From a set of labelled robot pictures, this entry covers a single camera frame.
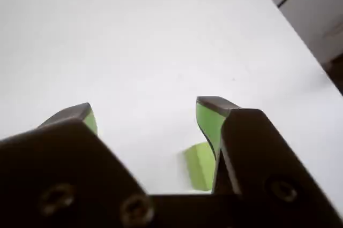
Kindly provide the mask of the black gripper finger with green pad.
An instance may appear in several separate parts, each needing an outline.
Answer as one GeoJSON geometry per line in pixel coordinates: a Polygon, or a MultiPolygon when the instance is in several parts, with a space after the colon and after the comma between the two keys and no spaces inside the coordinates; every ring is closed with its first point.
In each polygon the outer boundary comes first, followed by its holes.
{"type": "Polygon", "coordinates": [[[196,99],[196,119],[217,160],[213,190],[230,183],[256,227],[342,227],[313,177],[265,113],[219,96],[196,99]]]}
{"type": "Polygon", "coordinates": [[[144,227],[154,208],[99,139],[90,104],[1,141],[1,227],[144,227]]]}

